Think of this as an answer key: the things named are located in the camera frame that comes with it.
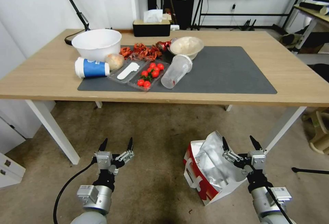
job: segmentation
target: lamp arm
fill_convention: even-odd
[[[78,8],[76,7],[76,5],[75,5],[75,3],[73,2],[73,0],[69,0],[69,1],[70,1],[71,5],[73,6],[73,8],[74,8],[74,10],[75,10],[77,16],[79,17],[80,21],[82,22],[83,26],[85,27],[85,30],[86,30],[86,31],[90,30],[90,28],[89,28],[89,22],[88,22],[88,20],[86,19],[86,17],[83,15],[82,12],[80,12],[80,11],[78,10]]]

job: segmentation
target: tissue box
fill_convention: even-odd
[[[143,20],[135,20],[133,29],[135,37],[170,36],[169,20],[162,20],[158,23],[144,23]]]

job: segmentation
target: black shelf frame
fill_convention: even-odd
[[[197,30],[200,30],[200,28],[202,27],[206,27],[206,28],[239,28],[239,26],[237,25],[232,25],[232,26],[226,26],[226,25],[200,25],[200,21],[201,21],[201,16],[281,16],[284,17],[286,16],[286,19],[284,21],[284,24],[282,27],[279,27],[276,24],[273,24],[272,26],[265,26],[265,25],[260,25],[260,26],[253,26],[254,28],[270,28],[270,29],[274,29],[277,32],[279,32],[280,34],[286,34],[287,32],[285,31],[285,26],[291,16],[291,13],[293,12],[294,9],[294,5],[297,4],[298,0],[295,0],[295,2],[293,3],[293,5],[290,8],[289,13],[282,13],[282,14],[275,14],[275,13],[264,13],[264,14],[259,14],[259,13],[240,13],[240,14],[236,14],[236,13],[201,13],[202,11],[202,5],[203,5],[203,0],[199,0],[198,2],[198,6],[196,8],[195,11],[195,15],[193,18],[193,22],[191,25],[191,30],[193,30],[193,28],[196,27]],[[198,25],[195,24],[195,20],[198,14],[200,8],[200,13],[199,13],[199,22]]]

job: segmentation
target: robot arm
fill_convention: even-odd
[[[102,215],[109,213],[111,194],[114,191],[114,177],[118,174],[119,168],[123,167],[133,156],[133,138],[130,138],[128,148],[122,154],[112,154],[108,151],[95,152],[94,158],[96,158],[100,170],[98,179],[92,185],[81,185],[77,191],[77,196],[82,201],[84,209],[96,211]]]
[[[123,167],[128,161],[134,157],[133,152],[133,138],[130,138],[128,148],[122,154],[112,154],[105,151],[107,145],[107,138],[99,146],[97,152],[91,163],[75,174],[63,186],[59,192],[54,205],[53,220],[54,224],[57,222],[57,206],[59,199],[68,186],[68,184],[78,175],[86,171],[93,164],[97,163],[100,171],[98,179],[92,185],[81,185],[77,191],[78,198],[82,201],[83,208],[87,212],[76,217],[71,224],[106,224],[105,216],[110,211],[111,195],[114,191],[114,177],[118,174],[119,168]]]
[[[236,154],[223,137],[223,157],[234,166],[241,168],[247,176],[248,190],[253,197],[253,205],[262,224],[295,223],[286,215],[283,208],[292,198],[285,187],[273,187],[264,174],[266,155],[259,142],[252,136],[250,140],[255,148],[246,154]]]

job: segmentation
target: black cable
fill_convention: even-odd
[[[59,199],[61,198],[61,195],[62,195],[63,191],[69,185],[69,183],[71,183],[72,180],[74,180],[77,176],[79,176],[84,171],[86,171],[88,168],[90,168],[94,163],[95,163],[95,161],[93,160],[88,166],[86,166],[84,169],[82,169],[80,172],[78,172],[72,178],[70,178],[65,183],[65,185],[63,186],[63,188],[61,189],[61,191],[58,193],[58,196],[56,198],[55,205],[54,205],[54,211],[53,211],[53,214],[52,214],[52,218],[53,218],[54,224],[58,224],[58,222],[57,222],[57,207],[58,207]]]
[[[206,14],[208,13],[208,10],[209,10],[209,0],[207,0],[207,11],[206,11]],[[204,15],[200,26],[202,26],[203,21],[204,21],[205,18],[206,18],[206,16]]]
[[[67,37],[65,37],[65,39],[64,39],[65,43],[71,46],[72,45],[72,41],[69,40],[68,38],[71,37],[71,36],[73,36],[73,35],[76,35],[78,33],[81,33],[82,31],[85,31],[85,30],[84,29],[83,30],[80,30],[79,32],[76,32],[74,34],[71,34],[71,35],[68,35]]]
[[[293,224],[291,222],[291,220],[289,219],[288,215],[285,213],[285,211],[283,210],[283,208],[281,207],[281,205],[279,204],[279,202],[277,201],[275,195],[273,194],[272,190],[265,185],[266,190],[268,191],[268,193],[270,194],[270,196],[273,198],[273,201],[275,202],[275,204],[278,206],[278,208],[280,209],[282,215],[286,218],[286,220],[288,221],[289,224]]]

